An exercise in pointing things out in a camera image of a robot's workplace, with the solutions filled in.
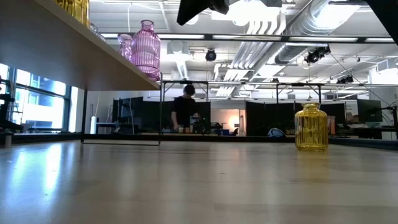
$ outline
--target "black shirt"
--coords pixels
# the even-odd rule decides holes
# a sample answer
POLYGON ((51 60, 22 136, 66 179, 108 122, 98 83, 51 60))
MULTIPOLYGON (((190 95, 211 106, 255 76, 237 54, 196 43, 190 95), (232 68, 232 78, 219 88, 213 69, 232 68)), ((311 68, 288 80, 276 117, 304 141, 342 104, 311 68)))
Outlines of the black shirt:
POLYGON ((184 98, 182 96, 174 99, 173 112, 177 113, 178 125, 189 127, 190 117, 198 112, 195 100, 184 98))

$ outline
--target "pink glass vase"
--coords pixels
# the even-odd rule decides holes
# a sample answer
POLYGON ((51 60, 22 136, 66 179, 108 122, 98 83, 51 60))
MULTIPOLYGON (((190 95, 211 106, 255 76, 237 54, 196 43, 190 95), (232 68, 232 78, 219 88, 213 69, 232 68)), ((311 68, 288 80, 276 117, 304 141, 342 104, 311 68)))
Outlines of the pink glass vase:
POLYGON ((125 57, 129 62, 132 63, 132 51, 131 51, 131 44, 132 38, 128 34, 119 34, 118 40, 120 43, 119 54, 125 57))
POLYGON ((152 21, 141 21, 141 30, 132 37, 132 63, 150 80, 160 80, 160 38, 152 21))

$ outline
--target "wooden shelf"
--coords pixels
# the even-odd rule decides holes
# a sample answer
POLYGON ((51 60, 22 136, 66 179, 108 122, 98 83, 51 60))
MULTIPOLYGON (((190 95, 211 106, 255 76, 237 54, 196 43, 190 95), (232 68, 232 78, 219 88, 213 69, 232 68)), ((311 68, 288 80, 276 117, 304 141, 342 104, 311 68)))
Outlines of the wooden shelf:
POLYGON ((89 91, 159 89, 52 0, 1 1, 0 63, 89 91))

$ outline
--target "person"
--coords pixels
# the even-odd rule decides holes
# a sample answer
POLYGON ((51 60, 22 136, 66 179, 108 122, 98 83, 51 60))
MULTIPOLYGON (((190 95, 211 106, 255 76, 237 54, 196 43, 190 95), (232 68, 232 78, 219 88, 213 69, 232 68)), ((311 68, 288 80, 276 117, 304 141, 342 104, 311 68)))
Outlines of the person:
POLYGON ((190 126, 190 117, 199 116, 196 102, 192 99, 194 94, 195 87, 193 87, 193 85, 187 85, 184 88, 183 95, 174 99, 172 110, 174 130, 178 131, 178 127, 181 125, 185 128, 185 131, 187 131, 190 126))

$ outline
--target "wooden table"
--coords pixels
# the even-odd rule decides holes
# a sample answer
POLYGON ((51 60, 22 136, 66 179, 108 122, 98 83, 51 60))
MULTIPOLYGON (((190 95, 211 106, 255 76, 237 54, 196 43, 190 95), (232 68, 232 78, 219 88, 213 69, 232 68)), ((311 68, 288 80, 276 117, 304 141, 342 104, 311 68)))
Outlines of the wooden table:
POLYGON ((396 224, 398 154, 294 144, 14 146, 0 223, 396 224))

